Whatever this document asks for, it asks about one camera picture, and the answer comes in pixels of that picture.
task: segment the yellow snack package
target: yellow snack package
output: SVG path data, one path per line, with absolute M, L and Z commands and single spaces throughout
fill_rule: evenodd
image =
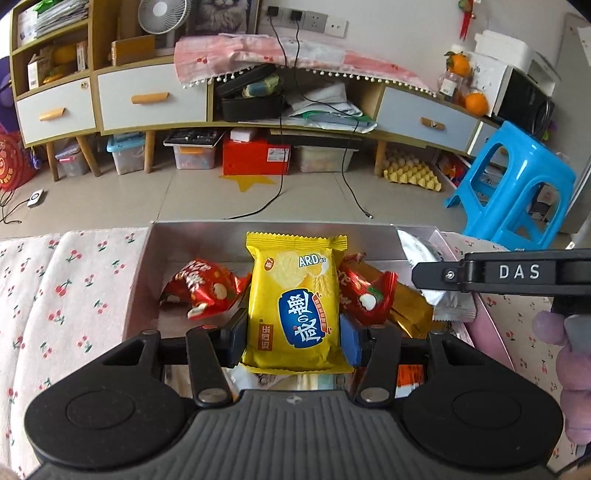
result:
M 352 372 L 339 346 L 337 267 L 347 237 L 248 233 L 246 247 L 255 266 L 242 363 L 266 374 Z

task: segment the tiled floor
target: tiled floor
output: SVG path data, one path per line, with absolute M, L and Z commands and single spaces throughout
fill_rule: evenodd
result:
M 146 175 L 117 175 L 109 157 L 100 159 L 104 174 L 51 181 L 44 171 L 17 191 L 12 205 L 37 189 L 47 191 L 41 205 L 19 207 L 0 223 L 0 238 L 42 235 L 73 229 L 148 225 L 151 220 L 221 219 L 255 211 L 279 188 L 256 184 L 245 193 L 233 181 L 222 180 L 218 167 L 209 171 L 176 170 L 167 150 L 157 151 L 157 169 Z M 354 158 L 346 178 L 359 203 L 373 216 L 369 220 L 355 205 L 340 173 L 296 173 L 284 177 L 281 196 L 252 217 L 263 220 L 326 222 L 377 222 L 397 225 L 430 225 L 461 232 L 463 209 L 445 209 L 450 190 L 431 192 L 412 185 L 391 184 L 373 176 L 371 161 Z

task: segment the red candy wrapper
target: red candy wrapper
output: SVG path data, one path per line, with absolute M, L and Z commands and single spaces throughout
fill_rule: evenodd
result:
M 340 308 L 365 326 L 384 323 L 394 301 L 398 276 L 380 272 L 363 262 L 362 254 L 349 255 L 339 266 Z
M 190 303 L 187 317 L 200 320 L 232 308 L 250 280 L 251 274 L 239 278 L 222 265 L 196 258 L 167 283 L 161 301 L 177 301 L 176 297 Z

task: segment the cabinet leg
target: cabinet leg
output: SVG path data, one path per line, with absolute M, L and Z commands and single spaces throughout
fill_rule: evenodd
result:
M 146 146 L 144 150 L 144 172 L 150 173 L 154 164 L 154 144 L 156 142 L 156 130 L 146 132 Z
M 382 168 L 384 162 L 386 161 L 386 147 L 388 146 L 388 142 L 385 140 L 378 140 L 378 148 L 375 151 L 375 166 L 374 166 L 374 175 L 377 177 L 382 176 L 382 172 L 384 169 Z
M 80 149 L 82 150 L 82 154 L 84 155 L 86 163 L 88 163 L 88 166 L 92 170 L 92 173 L 94 174 L 95 177 L 100 177 L 99 165 L 96 162 L 95 155 L 94 155 L 94 153 L 92 153 L 92 149 L 91 149 L 90 145 L 86 141 L 86 137 L 81 135 L 79 137 L 76 137 L 76 140 L 78 140 L 78 145 L 80 145 Z
M 57 160 L 56 160 L 56 149 L 53 146 L 53 142 L 47 142 L 45 144 L 45 148 L 47 150 L 47 161 L 49 162 L 49 170 L 51 171 L 51 176 L 53 181 L 58 181 L 60 176 L 57 172 Z

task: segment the blue label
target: blue label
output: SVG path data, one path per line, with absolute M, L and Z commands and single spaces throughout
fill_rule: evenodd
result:
M 295 348 L 318 345 L 326 335 L 326 318 L 322 305 L 306 288 L 286 291 L 281 296 L 279 318 L 287 341 Z

